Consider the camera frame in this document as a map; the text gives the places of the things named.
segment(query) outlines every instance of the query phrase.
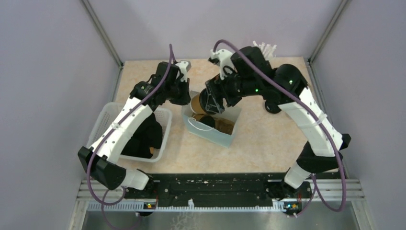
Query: white gear rack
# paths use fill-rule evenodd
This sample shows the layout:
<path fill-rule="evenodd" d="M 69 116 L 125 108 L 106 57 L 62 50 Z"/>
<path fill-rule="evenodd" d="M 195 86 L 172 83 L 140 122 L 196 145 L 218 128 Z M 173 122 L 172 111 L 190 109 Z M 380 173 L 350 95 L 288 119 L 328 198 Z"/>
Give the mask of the white gear rack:
<path fill-rule="evenodd" d="M 312 190 L 314 184 L 312 180 L 306 180 L 310 183 Z M 97 181 L 91 181 L 92 188 L 98 197 L 102 197 L 106 191 L 106 187 Z M 340 201 L 342 196 L 342 187 L 340 179 L 320 179 L 317 180 L 317 186 L 326 201 Z M 360 181 L 358 179 L 347 179 L 347 201 L 359 207 L 364 203 L 365 196 L 362 191 Z M 106 202 L 116 201 L 123 195 L 122 189 L 111 190 L 106 196 Z M 284 199 L 283 201 L 273 200 L 272 207 L 195 207 L 193 201 L 189 200 L 187 207 L 158 207 L 156 209 L 144 209 L 144 203 L 155 203 L 155 199 L 136 199 L 123 200 L 114 206 L 105 206 L 105 210 L 114 211 L 131 211 L 131 212 L 282 212 L 284 202 L 294 202 L 296 199 Z M 319 196 L 316 194 L 313 202 L 320 202 Z M 75 208 L 71 217 L 69 230 L 81 230 L 87 211 L 98 211 L 101 205 L 94 201 L 91 197 L 87 182 L 82 181 L 76 199 Z"/>

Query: light blue box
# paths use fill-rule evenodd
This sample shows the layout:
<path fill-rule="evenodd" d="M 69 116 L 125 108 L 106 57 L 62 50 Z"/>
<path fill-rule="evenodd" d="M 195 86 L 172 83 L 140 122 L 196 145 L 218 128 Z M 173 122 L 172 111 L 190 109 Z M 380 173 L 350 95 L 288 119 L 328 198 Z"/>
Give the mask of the light blue box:
<path fill-rule="evenodd" d="M 190 92 L 191 97 L 193 98 L 198 92 Z M 234 122 L 234 129 L 231 135 L 222 133 L 217 129 L 211 128 L 203 123 L 196 121 L 192 118 L 193 111 L 190 108 L 190 105 L 182 106 L 182 118 L 187 130 L 190 133 L 193 133 L 201 138 L 209 140 L 213 143 L 221 145 L 223 147 L 229 148 L 233 142 L 234 137 L 236 136 L 237 127 L 238 127 L 238 118 L 241 113 L 241 108 L 239 107 L 229 107 L 222 114 L 212 115 L 213 117 L 224 118 L 229 121 Z"/>

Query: gray wall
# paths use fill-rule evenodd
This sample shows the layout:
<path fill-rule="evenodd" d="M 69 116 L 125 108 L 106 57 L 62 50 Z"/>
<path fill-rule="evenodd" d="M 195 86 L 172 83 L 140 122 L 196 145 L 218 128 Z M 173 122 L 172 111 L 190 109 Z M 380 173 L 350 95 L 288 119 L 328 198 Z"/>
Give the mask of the gray wall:
<path fill-rule="evenodd" d="M 219 39 L 310 56 L 340 0 L 90 0 L 122 60 L 208 58 Z"/>
<path fill-rule="evenodd" d="M 117 73 L 78 0 L 0 1 L 0 229 L 67 228 Z"/>
<path fill-rule="evenodd" d="M 378 229 L 405 229 L 405 10 L 401 0 L 352 1 L 315 64 Z"/>

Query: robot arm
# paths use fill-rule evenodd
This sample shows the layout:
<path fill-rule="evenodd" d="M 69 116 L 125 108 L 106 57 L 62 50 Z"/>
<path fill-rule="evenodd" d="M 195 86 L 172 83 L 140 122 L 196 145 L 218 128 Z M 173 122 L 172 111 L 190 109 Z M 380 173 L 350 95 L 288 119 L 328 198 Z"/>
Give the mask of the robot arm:
<path fill-rule="evenodd" d="M 151 76 L 150 83 L 141 81 L 136 84 L 124 108 L 110 127 L 89 148 L 82 147 L 78 152 L 81 164 L 86 171 L 93 150 L 96 149 L 101 141 L 104 141 L 102 147 L 96 153 L 90 175 L 110 190 L 119 186 L 143 190 L 147 186 L 150 178 L 145 173 L 140 170 L 126 170 L 116 165 L 123 148 L 141 123 L 166 100 L 178 105 L 186 105 L 191 100 L 189 95 L 189 78 L 187 77 L 191 64 L 188 61 L 180 61 L 171 65 L 167 78 L 157 92 L 143 105 L 140 105 L 138 109 L 130 115 L 128 114 L 157 87 L 167 66 L 167 62 L 159 63 L 156 73 Z"/>
<path fill-rule="evenodd" d="M 308 139 L 301 155 L 288 170 L 282 183 L 282 186 L 290 192 L 294 193 L 311 173 L 322 173 L 337 168 L 334 150 L 319 124 L 327 128 L 339 150 L 348 146 L 350 136 L 336 131 L 326 119 L 299 69 L 289 64 L 272 69 L 258 47 L 248 46 L 240 51 L 265 75 L 307 105 L 317 115 L 318 120 L 315 122 L 300 104 L 260 77 L 238 53 L 229 55 L 229 51 L 223 50 L 215 53 L 212 51 L 209 58 L 210 62 L 217 64 L 221 69 L 219 75 L 206 82 L 206 89 L 201 95 L 208 96 L 207 100 L 200 104 L 201 108 L 208 114 L 222 113 L 225 110 L 224 99 L 227 107 L 230 107 L 236 105 L 243 97 L 260 95 L 266 100 L 266 106 L 277 108 L 273 111 L 267 109 L 268 112 L 277 113 L 281 110 L 286 112 Z"/>

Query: laundry basket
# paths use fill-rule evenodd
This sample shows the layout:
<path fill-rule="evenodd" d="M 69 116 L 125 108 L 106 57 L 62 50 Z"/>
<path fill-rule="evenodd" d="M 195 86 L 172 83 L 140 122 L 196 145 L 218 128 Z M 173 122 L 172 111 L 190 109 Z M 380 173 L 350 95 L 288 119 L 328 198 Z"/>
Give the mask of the laundry basket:
<path fill-rule="evenodd" d="M 100 112 L 99 117 L 97 118 L 96 123 L 94 124 L 94 127 L 90 133 L 87 147 L 90 147 L 95 141 L 97 141 L 103 135 L 103 133 L 107 130 L 107 128 L 112 124 L 114 119 L 121 112 L 123 107 L 124 107 L 123 104 L 117 102 L 107 103 L 103 107 L 103 110 Z M 166 142 L 168 141 L 170 125 L 172 123 L 172 112 L 169 109 L 157 108 L 154 114 L 156 120 L 162 126 L 163 139 L 161 148 L 155 149 L 154 155 L 150 159 L 141 157 L 131 157 L 125 155 L 120 155 L 120 158 L 144 162 L 157 162 L 159 159 L 161 159 L 162 154 L 165 150 Z"/>

